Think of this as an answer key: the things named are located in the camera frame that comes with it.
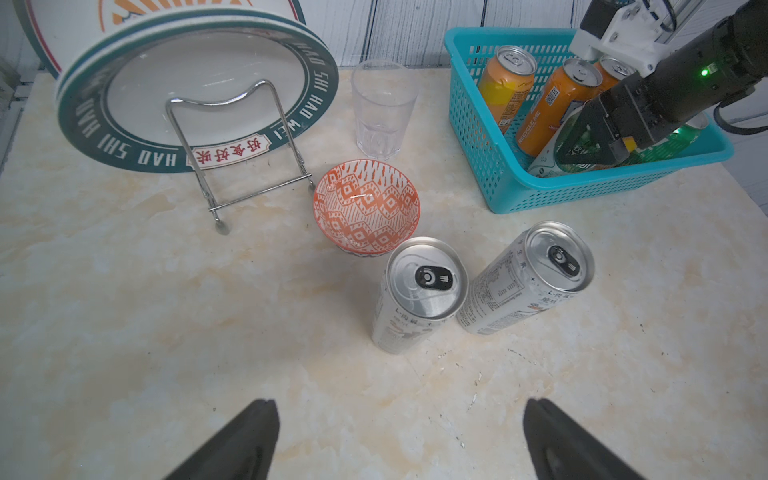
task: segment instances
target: metal wire stand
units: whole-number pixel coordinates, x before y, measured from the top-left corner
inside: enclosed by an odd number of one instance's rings
[[[176,116],[174,115],[173,106],[176,104],[192,104],[192,105],[200,105],[202,107],[226,107],[227,105],[232,105],[233,103],[236,103],[238,101],[248,98],[253,94],[253,92],[255,92],[257,89],[259,89],[264,85],[269,87],[270,90],[272,91],[272,97],[275,101],[275,105],[277,106],[277,111],[279,111],[280,113],[280,120],[283,122],[283,127],[285,128],[286,136],[288,138],[288,145],[290,145],[290,148],[293,151],[293,156],[296,158],[296,164],[299,165],[299,171],[301,172],[301,175],[298,177],[294,177],[290,180],[286,180],[281,184],[273,185],[272,187],[264,188],[257,192],[253,192],[252,194],[243,195],[242,197],[237,198],[235,200],[228,201],[223,204],[219,204],[216,201],[216,197],[214,196],[214,193],[211,191],[210,187],[208,186],[208,182],[205,181],[205,173],[203,172],[203,169],[200,168],[200,165],[197,163],[197,159],[194,157],[192,153],[192,148],[190,147],[189,142],[187,142],[187,139],[185,138],[184,133],[181,131],[181,128],[179,127],[179,122],[176,120]],[[218,210],[221,208],[228,207],[231,204],[236,204],[237,202],[241,202],[243,200],[248,200],[249,198],[253,198],[256,195],[265,194],[266,192],[275,190],[280,187],[285,187],[286,185],[290,185],[299,180],[304,180],[305,178],[310,182],[310,191],[315,190],[315,184],[312,182],[312,174],[308,173],[306,171],[306,168],[304,167],[304,159],[302,158],[301,153],[299,153],[299,149],[296,148],[296,144],[293,142],[293,135],[291,134],[290,128],[288,127],[288,120],[286,119],[286,114],[283,111],[283,106],[280,103],[280,97],[277,95],[277,90],[275,90],[275,86],[272,84],[271,81],[259,80],[258,82],[253,84],[250,88],[248,88],[248,90],[237,95],[234,98],[230,98],[229,100],[206,102],[206,101],[191,100],[189,98],[171,98],[169,101],[165,102],[165,111],[168,114],[168,119],[170,120],[170,124],[174,126],[174,131],[176,131],[176,135],[179,137],[179,141],[181,141],[181,145],[184,147],[184,151],[187,152],[187,158],[190,159],[190,163],[192,164],[194,173],[197,176],[197,182],[200,184],[200,189],[203,191],[203,196],[208,201],[208,207],[209,207],[208,211],[211,212],[211,214],[214,216],[214,220],[216,221],[216,231],[218,233],[221,233],[222,235],[227,235],[230,232],[230,229],[227,226],[227,224],[224,223],[219,218]]]

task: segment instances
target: aluminum can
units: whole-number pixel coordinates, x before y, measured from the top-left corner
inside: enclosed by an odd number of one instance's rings
[[[659,143],[648,148],[638,148],[633,151],[629,158],[621,162],[618,166],[623,167],[625,165],[647,164],[660,160],[669,160],[696,141],[704,128],[707,128],[709,124],[710,121],[707,119],[707,116],[704,112],[700,112]]]
[[[499,47],[482,72],[480,95],[503,134],[531,91],[535,72],[533,55],[514,45]]]
[[[426,339],[461,308],[469,280],[448,244],[415,237],[395,248],[381,281],[373,342],[400,354]]]
[[[603,83],[598,87],[600,92],[610,90],[618,82],[637,71],[621,60],[608,55],[603,55],[594,63],[594,67],[603,75]]]
[[[531,162],[528,166],[528,173],[534,177],[539,178],[551,178],[560,177],[561,175],[579,174],[580,172],[588,172],[592,170],[603,170],[610,168],[611,165],[595,165],[595,164],[561,164],[558,161],[555,153],[560,150],[560,147],[565,142],[565,138],[568,133],[574,127],[582,107],[573,111],[570,117],[563,123],[557,134],[553,135],[544,150]],[[571,152],[576,154],[587,154],[598,151],[599,146],[592,140],[589,131],[585,131],[581,137],[576,141],[576,144],[571,148]]]
[[[515,135],[520,150],[537,157],[573,110],[600,93],[603,75],[580,58],[569,58],[552,72],[536,105]]]
[[[537,223],[470,283],[458,322],[470,333],[491,335],[578,295],[593,275],[592,253],[573,229]]]

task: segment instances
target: silver can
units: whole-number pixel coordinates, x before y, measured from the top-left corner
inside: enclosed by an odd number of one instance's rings
[[[537,223],[472,281],[458,322],[491,335],[576,296],[593,275],[592,252],[573,229]]]
[[[373,320],[373,342],[399,354],[423,341],[462,307],[467,271],[448,244],[430,237],[401,243],[389,257]]]

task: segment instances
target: nutrition label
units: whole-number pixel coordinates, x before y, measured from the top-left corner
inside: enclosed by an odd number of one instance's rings
[[[485,274],[484,281],[488,285],[488,293],[499,306],[517,297],[524,289],[512,269],[512,252],[497,263],[496,268]]]
[[[520,312],[520,311],[512,312],[509,315],[504,315],[502,318],[496,320],[495,322],[491,323],[485,328],[478,330],[478,333],[480,335],[491,335],[493,333],[498,332],[499,330],[503,330],[507,328],[508,326],[515,325],[520,320],[524,318],[528,318],[534,313],[535,312],[533,313],[526,313],[526,312]]]

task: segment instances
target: clear plastic cup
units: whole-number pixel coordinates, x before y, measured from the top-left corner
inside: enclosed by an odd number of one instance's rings
[[[368,60],[352,72],[357,147],[387,161],[400,152],[413,105],[419,95],[415,73],[387,60]]]

